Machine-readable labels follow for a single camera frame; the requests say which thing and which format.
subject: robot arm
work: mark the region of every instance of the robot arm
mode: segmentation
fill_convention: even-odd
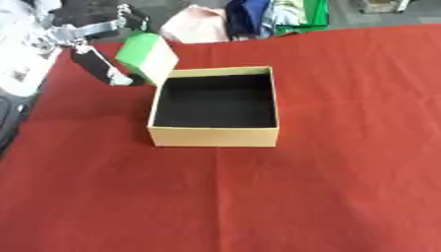
[[[116,10],[116,19],[80,28],[52,25],[52,10],[59,0],[0,3],[0,86],[18,96],[32,95],[50,71],[62,47],[71,48],[74,62],[103,83],[130,86],[141,82],[122,74],[104,55],[88,44],[88,37],[119,29],[148,32],[149,17],[131,5]]]

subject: open box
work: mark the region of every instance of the open box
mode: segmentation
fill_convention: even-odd
[[[148,129],[156,146],[274,147],[272,69],[175,70],[157,87]]]

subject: green block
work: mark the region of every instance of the green block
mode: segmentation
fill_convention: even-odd
[[[166,81],[178,61],[165,40],[153,33],[132,34],[118,51],[116,59],[154,86]]]

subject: red tablecloth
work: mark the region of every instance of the red tablecloth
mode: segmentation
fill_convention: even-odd
[[[441,26],[174,49],[273,66],[278,147],[154,148],[154,88],[64,55],[1,162],[0,251],[441,251]]]

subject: white cloth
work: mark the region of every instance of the white cloth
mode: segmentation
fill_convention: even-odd
[[[168,40],[182,43],[228,41],[225,11],[190,5],[162,26],[159,33]]]

